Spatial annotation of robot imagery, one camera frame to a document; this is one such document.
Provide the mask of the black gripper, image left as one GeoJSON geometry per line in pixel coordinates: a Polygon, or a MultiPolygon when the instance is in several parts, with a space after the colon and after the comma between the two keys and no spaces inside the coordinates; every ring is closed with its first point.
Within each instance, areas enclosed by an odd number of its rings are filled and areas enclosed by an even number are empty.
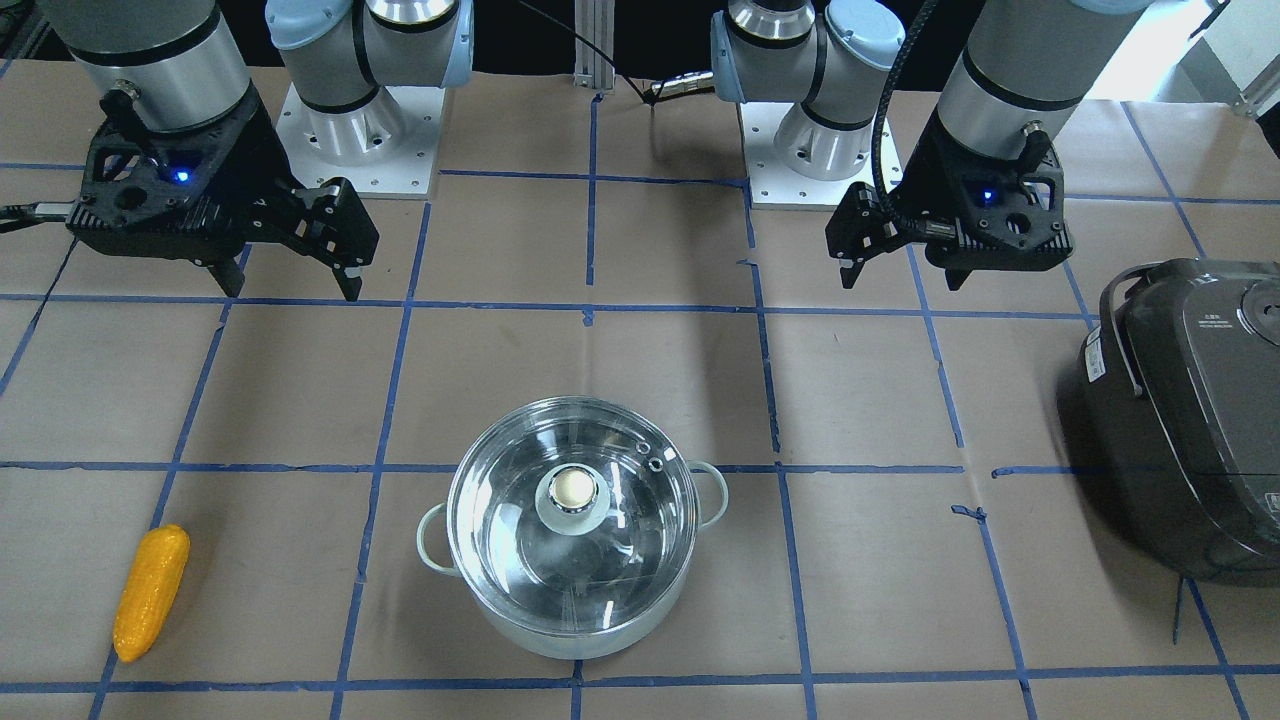
{"type": "Polygon", "coordinates": [[[221,117],[173,133],[147,129],[140,92],[109,90],[68,231],[92,250],[198,261],[228,299],[244,287],[250,241],[329,268],[360,299],[380,234],[347,178],[300,188],[256,88],[221,117]]]}

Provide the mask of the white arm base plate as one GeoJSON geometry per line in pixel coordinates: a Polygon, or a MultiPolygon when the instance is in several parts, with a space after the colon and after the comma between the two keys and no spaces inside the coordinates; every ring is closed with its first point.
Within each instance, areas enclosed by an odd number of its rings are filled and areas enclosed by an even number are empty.
{"type": "Polygon", "coordinates": [[[753,204],[763,209],[832,211],[852,182],[873,183],[872,149],[879,147],[887,187],[902,177],[890,127],[833,129],[795,102],[739,106],[742,152],[753,204]]]}
{"type": "Polygon", "coordinates": [[[425,200],[447,96],[443,88],[384,87],[360,109],[324,114],[306,106],[291,86],[276,133],[294,177],[308,187],[344,177],[364,199],[425,200]]]}

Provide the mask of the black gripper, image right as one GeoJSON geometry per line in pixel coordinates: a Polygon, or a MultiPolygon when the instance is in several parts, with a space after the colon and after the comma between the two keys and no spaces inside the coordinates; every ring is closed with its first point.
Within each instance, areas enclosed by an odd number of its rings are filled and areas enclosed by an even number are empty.
{"type": "Polygon", "coordinates": [[[1010,159],[980,155],[933,111],[890,192],[893,219],[872,184],[851,183],[828,220],[826,245],[841,286],[851,290],[869,260],[908,243],[925,246],[952,292],[973,272],[1047,272],[1065,263],[1073,241],[1050,135],[1038,120],[1025,120],[1015,128],[1012,150],[1010,159]]]}

